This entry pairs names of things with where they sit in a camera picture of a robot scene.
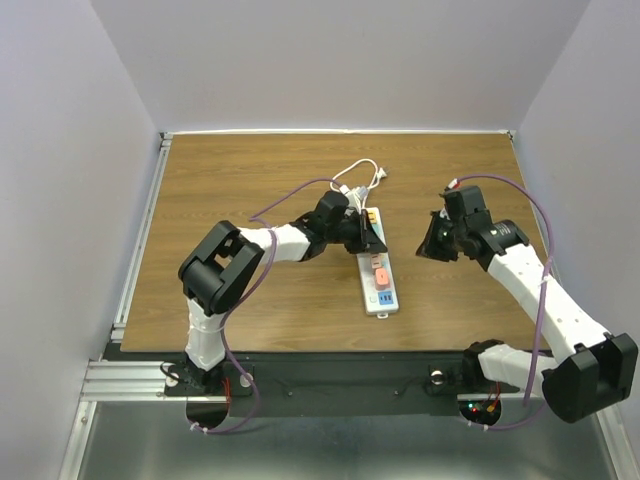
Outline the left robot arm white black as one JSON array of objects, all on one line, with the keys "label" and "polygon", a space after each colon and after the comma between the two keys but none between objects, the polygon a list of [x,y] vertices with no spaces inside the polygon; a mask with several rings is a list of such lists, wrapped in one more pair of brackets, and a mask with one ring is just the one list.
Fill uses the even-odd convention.
[{"label": "left robot arm white black", "polygon": [[325,192],[313,210],[282,226],[247,229],[218,222],[178,270],[189,329],[185,360],[168,376],[204,395],[224,387],[226,319],[255,290],[249,282],[256,270],[312,260],[333,244],[352,255],[388,252],[372,215],[340,191]]}]

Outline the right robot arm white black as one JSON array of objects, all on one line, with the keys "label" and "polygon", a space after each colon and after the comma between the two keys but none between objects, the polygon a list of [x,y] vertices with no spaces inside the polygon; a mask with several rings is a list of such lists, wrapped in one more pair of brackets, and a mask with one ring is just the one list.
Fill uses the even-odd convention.
[{"label": "right robot arm white black", "polygon": [[515,349],[490,339],[463,353],[460,378],[472,390],[505,383],[542,397],[552,412],[575,423],[630,396],[639,349],[627,334],[596,322],[546,270],[528,237],[510,220],[488,213],[451,220],[434,211],[420,257],[475,260],[517,301],[535,324],[536,343],[551,353]]}]

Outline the pink orange charger plug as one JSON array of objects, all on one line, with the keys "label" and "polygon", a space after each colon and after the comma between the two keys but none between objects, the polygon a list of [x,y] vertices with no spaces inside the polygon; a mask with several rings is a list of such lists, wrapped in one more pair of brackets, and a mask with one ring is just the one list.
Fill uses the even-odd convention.
[{"label": "pink orange charger plug", "polygon": [[374,270],[374,286],[378,291],[383,291],[391,287],[391,279],[386,268]]}]

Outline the white power strip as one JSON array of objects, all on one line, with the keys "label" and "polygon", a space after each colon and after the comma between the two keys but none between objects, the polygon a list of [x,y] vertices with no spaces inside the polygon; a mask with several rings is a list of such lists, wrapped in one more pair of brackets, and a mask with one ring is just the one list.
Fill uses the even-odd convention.
[{"label": "white power strip", "polygon": [[398,295],[388,253],[356,255],[367,315],[386,319],[399,311]]}]

